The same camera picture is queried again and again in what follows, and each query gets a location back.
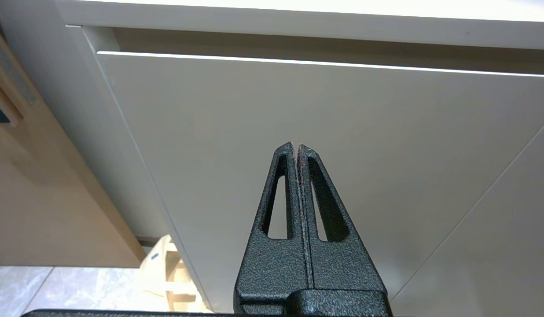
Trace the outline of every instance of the drawer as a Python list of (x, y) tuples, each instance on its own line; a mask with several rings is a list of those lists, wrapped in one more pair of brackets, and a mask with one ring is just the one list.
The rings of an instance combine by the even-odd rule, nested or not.
[[(322, 156), (392, 299), (544, 125), (544, 74), (97, 59), (215, 311), (232, 310), (270, 158), (284, 142)], [(282, 212), (271, 235), (285, 231)]]

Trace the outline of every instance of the clamp jaw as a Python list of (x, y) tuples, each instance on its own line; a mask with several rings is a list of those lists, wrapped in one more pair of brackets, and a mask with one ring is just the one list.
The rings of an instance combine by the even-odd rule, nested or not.
[[(286, 178), (287, 239), (268, 228), (278, 179)], [(313, 190), (327, 241), (317, 232)], [(237, 314), (390, 317), (387, 290), (319, 155), (279, 147), (236, 280)]]

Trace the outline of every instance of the marble floor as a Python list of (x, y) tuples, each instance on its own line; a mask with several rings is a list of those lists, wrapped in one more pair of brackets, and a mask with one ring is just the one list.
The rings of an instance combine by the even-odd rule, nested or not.
[(139, 269), (0, 266), (0, 317), (36, 309), (168, 311), (139, 279)]

